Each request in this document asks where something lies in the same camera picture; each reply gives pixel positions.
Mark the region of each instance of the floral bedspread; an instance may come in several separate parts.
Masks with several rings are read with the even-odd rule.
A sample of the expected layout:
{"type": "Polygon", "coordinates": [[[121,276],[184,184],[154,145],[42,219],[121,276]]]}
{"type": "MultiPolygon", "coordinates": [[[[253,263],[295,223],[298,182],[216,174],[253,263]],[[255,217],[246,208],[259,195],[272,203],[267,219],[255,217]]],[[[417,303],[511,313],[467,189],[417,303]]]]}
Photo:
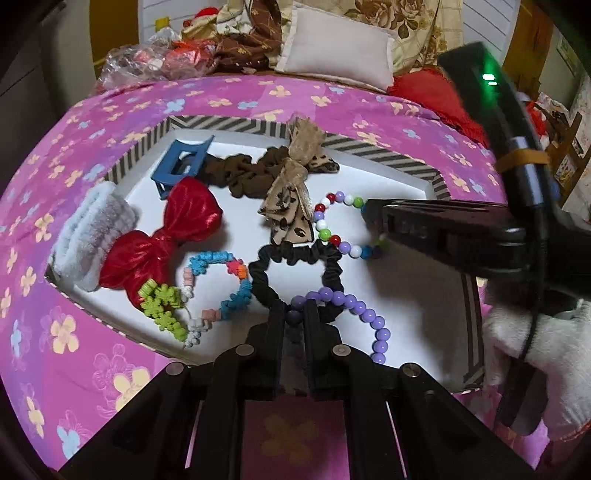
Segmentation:
{"type": "MultiPolygon", "coordinates": [[[[46,282],[47,258],[64,221],[86,190],[167,115],[287,121],[296,111],[327,131],[431,164],[454,198],[504,201],[489,151],[400,98],[314,80],[244,76],[145,85],[78,103],[36,146],[0,201],[0,374],[48,465],[64,464],[169,361],[91,319],[46,282]]],[[[462,400],[484,418],[496,397],[462,400]]],[[[342,415],[327,405],[289,398],[275,407],[247,406],[245,458],[252,463],[243,478],[292,472],[293,478],[347,479],[342,415]],[[327,462],[314,457],[319,451],[327,462]],[[258,459],[269,464],[263,473],[258,459]]],[[[533,445],[509,440],[532,463],[545,445],[543,432],[533,445]]]]}

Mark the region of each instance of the white fabric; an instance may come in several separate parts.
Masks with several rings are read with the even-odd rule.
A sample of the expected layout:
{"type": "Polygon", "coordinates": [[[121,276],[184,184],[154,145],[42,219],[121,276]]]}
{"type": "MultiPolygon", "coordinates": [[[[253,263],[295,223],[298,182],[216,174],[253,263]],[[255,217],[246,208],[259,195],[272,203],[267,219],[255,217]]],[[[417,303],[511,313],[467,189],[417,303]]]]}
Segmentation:
{"type": "Polygon", "coordinates": [[[64,223],[53,247],[53,271],[84,291],[99,286],[107,253],[137,220],[129,204],[114,191],[115,184],[110,181],[92,187],[64,223]]]}
{"type": "Polygon", "coordinates": [[[392,31],[297,2],[275,70],[385,92],[392,79],[392,31]]]}
{"type": "MultiPolygon", "coordinates": [[[[497,304],[483,323],[485,383],[503,382],[511,357],[518,357],[531,315],[497,304]]],[[[591,303],[579,301],[572,312],[540,315],[526,360],[548,376],[544,423],[550,440],[565,439],[591,420],[591,303]]]]}

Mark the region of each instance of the red hair bow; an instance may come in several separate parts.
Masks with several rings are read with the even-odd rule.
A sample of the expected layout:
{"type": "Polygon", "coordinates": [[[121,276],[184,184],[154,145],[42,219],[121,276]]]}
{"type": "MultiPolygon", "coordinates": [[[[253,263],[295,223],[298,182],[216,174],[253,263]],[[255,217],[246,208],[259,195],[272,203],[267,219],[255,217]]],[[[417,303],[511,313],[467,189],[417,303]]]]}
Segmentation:
{"type": "Polygon", "coordinates": [[[148,236],[133,230],[120,236],[107,254],[100,271],[99,285],[121,288],[140,309],[143,299],[138,290],[150,278],[170,284],[168,260],[185,242],[199,242],[214,233],[222,223],[222,209],[200,181],[185,177],[168,195],[164,226],[148,236]]]}

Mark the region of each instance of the white pillow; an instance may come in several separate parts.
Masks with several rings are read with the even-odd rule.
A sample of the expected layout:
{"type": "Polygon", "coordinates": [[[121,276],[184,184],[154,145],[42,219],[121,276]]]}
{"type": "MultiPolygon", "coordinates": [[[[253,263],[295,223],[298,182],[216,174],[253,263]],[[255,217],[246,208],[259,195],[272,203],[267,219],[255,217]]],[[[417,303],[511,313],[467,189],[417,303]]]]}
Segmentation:
{"type": "Polygon", "coordinates": [[[294,2],[276,71],[379,92],[393,84],[392,32],[294,2]]]}

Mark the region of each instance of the brown floral fabric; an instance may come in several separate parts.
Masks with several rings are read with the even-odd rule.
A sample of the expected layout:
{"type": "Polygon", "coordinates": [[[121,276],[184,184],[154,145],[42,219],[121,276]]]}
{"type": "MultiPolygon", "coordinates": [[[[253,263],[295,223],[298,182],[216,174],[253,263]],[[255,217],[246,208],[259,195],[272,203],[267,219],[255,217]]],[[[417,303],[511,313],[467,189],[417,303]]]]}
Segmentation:
{"type": "Polygon", "coordinates": [[[249,11],[249,33],[225,35],[218,45],[219,70],[263,70],[266,55],[277,54],[281,47],[281,12],[275,0],[253,0],[249,11]]]}

